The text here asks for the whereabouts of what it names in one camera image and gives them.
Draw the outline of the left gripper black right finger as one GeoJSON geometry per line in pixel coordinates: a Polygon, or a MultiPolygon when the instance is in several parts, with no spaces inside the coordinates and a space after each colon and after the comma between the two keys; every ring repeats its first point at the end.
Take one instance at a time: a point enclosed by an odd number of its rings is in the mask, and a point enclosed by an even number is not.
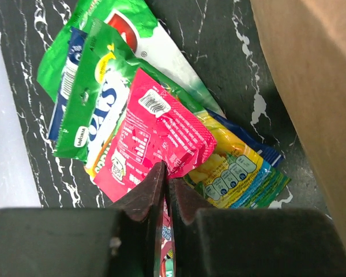
{"type": "Polygon", "coordinates": [[[169,182],[176,276],[346,276],[332,222],[312,209],[219,209],[169,182]]]}

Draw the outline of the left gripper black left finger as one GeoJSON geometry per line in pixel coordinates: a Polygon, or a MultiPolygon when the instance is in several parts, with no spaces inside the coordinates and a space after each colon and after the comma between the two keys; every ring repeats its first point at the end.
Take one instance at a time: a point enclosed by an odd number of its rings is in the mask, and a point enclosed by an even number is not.
{"type": "Polygon", "coordinates": [[[0,276],[158,276],[166,164],[108,208],[0,209],[0,276]]]}

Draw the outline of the dark green snack packet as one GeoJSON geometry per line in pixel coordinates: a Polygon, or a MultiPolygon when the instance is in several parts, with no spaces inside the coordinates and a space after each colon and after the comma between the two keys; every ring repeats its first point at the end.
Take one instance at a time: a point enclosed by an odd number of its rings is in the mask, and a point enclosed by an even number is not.
{"type": "Polygon", "coordinates": [[[138,69],[188,109],[215,139],[207,160],[183,176],[207,201],[219,208],[266,207],[289,183],[287,176],[211,117],[180,85],[136,57],[115,28],[97,19],[85,39],[59,130],[57,156],[84,162],[96,183],[125,117],[138,69]]]}

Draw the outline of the blue salt vinegar chips bag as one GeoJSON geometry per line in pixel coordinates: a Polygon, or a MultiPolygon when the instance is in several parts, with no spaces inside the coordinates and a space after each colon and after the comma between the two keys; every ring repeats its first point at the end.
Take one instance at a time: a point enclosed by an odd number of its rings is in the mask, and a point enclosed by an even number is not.
{"type": "Polygon", "coordinates": [[[239,137],[251,149],[255,150],[255,152],[259,154],[259,156],[261,156],[265,161],[267,161],[272,167],[276,168],[284,160],[284,156],[277,150],[269,145],[258,142],[241,126],[231,122],[214,111],[207,109],[207,112],[230,132],[239,137]]]}

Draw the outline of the pink red snack packet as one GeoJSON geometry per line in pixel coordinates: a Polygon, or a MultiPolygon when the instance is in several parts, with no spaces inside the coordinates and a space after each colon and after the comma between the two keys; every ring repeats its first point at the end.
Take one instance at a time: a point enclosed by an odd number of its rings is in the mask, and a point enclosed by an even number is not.
{"type": "Polygon", "coordinates": [[[216,141],[203,124],[144,70],[130,87],[126,114],[96,185],[114,212],[107,276],[158,276],[164,217],[173,228],[176,276],[208,276],[201,224],[212,207],[183,176],[207,160],[216,141]]]}

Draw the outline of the green cassava chips bag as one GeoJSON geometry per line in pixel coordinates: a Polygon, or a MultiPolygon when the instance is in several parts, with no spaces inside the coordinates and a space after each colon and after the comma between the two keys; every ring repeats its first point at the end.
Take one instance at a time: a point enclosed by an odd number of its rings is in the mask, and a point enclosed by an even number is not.
{"type": "Polygon", "coordinates": [[[224,115],[145,1],[77,2],[73,15],[45,52],[37,71],[38,83],[52,100],[57,98],[72,28],[88,33],[95,18],[115,28],[137,57],[180,85],[203,107],[224,115]]]}

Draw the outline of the brown paper bag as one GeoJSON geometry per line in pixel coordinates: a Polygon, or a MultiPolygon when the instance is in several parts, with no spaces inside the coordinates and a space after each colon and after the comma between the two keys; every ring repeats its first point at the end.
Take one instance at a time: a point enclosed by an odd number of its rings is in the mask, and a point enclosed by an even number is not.
{"type": "Polygon", "coordinates": [[[252,1],[273,81],[346,249],[346,1],[252,1]]]}

